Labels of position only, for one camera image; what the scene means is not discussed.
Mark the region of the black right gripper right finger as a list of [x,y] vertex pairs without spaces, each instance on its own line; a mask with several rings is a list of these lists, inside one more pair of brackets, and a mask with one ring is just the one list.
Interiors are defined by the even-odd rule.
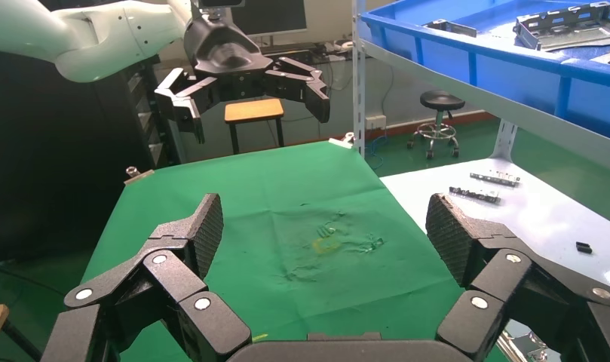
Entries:
[[509,321],[564,361],[610,361],[610,286],[539,256],[507,226],[432,195],[425,228],[463,293],[437,340],[484,360]]

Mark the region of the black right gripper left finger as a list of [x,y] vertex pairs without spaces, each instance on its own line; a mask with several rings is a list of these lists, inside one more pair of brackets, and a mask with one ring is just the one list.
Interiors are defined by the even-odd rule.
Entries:
[[214,193],[158,225],[134,256],[66,294],[42,360],[117,361],[158,322],[193,361],[225,361],[249,345],[250,328],[205,281],[223,227]]

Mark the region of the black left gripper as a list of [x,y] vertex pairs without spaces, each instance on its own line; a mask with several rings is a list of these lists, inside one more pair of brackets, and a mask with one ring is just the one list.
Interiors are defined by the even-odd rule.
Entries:
[[172,69],[155,89],[161,116],[180,132],[205,143],[201,115],[220,100],[264,94],[300,102],[321,124],[330,119],[330,98],[323,73],[289,57],[273,63],[242,31],[224,20],[189,22],[183,47],[195,75]]

